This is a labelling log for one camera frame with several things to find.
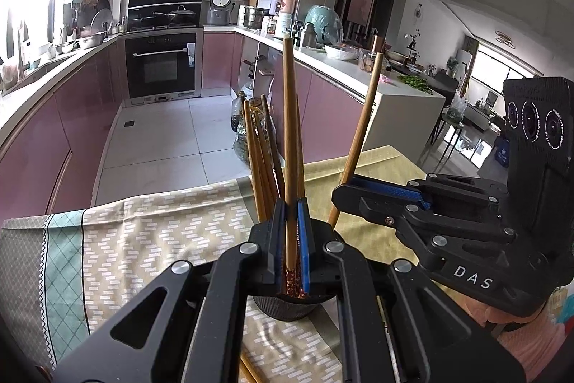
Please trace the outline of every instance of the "rice cooker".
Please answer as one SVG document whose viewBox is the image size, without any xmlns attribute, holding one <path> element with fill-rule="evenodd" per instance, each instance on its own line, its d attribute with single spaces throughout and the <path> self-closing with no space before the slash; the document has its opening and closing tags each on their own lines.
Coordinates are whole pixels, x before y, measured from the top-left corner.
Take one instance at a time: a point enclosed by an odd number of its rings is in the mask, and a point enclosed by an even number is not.
<svg viewBox="0 0 574 383">
<path fill-rule="evenodd" d="M 210 0 L 210 9 L 207 11 L 208 25 L 229 25 L 231 11 L 235 3 L 232 0 Z"/>
</svg>

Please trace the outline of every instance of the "tablecloth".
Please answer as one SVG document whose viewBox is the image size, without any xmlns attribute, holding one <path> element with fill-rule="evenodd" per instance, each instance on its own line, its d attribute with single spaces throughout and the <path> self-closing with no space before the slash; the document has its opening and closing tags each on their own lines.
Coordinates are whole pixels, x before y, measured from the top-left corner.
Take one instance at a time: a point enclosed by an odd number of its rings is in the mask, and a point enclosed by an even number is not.
<svg viewBox="0 0 574 383">
<path fill-rule="evenodd" d="M 327 219 L 345 160 L 305 165 L 313 218 Z M 391 147 L 362 153 L 357 173 L 402 184 L 425 176 Z M 173 261 L 216 260 L 244 242 L 255 221 L 249 178 L 7 220 L 0 231 L 0 313 L 24 353 L 55 368 Z M 337 230 L 368 258 L 416 261 L 390 228 L 342 214 Z M 258 371 L 278 383 L 341 381 L 336 307 L 331 301 L 284 323 L 249 298 L 243 344 Z"/>
</svg>

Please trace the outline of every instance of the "built-in oven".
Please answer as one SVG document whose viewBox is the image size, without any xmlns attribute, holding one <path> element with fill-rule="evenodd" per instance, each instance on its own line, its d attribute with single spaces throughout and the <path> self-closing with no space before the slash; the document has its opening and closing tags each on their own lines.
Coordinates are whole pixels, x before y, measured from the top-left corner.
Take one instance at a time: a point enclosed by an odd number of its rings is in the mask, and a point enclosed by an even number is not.
<svg viewBox="0 0 574 383">
<path fill-rule="evenodd" d="M 128 106 L 201 96 L 203 29 L 126 37 Z"/>
</svg>

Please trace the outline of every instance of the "dining table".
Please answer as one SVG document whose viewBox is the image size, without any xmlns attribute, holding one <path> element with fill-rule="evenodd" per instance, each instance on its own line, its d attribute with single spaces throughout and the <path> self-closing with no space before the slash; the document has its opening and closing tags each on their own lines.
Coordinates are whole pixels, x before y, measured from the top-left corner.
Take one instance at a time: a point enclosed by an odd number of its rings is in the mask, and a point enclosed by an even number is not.
<svg viewBox="0 0 574 383">
<path fill-rule="evenodd" d="M 452 99 L 455 97 L 456 88 L 449 87 L 439 80 L 436 80 L 433 77 L 429 77 L 423 72 L 414 71 L 407 66 L 400 64 L 399 62 L 389 61 L 389 65 L 393 70 L 403 75 L 408 75 L 409 77 L 421 77 L 426 80 L 427 85 L 432 91 L 442 94 L 446 98 L 445 106 L 448 106 L 452 102 Z"/>
</svg>

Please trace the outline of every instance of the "camera lens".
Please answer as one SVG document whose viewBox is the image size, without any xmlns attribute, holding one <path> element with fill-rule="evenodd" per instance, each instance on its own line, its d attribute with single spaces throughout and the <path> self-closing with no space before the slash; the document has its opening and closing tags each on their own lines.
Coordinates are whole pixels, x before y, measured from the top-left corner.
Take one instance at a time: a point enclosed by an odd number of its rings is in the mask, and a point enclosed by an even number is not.
<svg viewBox="0 0 574 383">
<path fill-rule="evenodd" d="M 538 109 L 533 103 L 524 103 L 522 107 L 522 128 L 527 139 L 531 142 L 538 140 L 540 121 L 538 120 Z"/>
<path fill-rule="evenodd" d="M 518 125 L 518 110 L 516 109 L 516 105 L 513 101 L 508 105 L 508 120 L 510 127 L 515 129 Z"/>
<path fill-rule="evenodd" d="M 546 116 L 546 141 L 553 150 L 562 146 L 564 140 L 564 127 L 560 114 L 554 109 Z"/>
</svg>

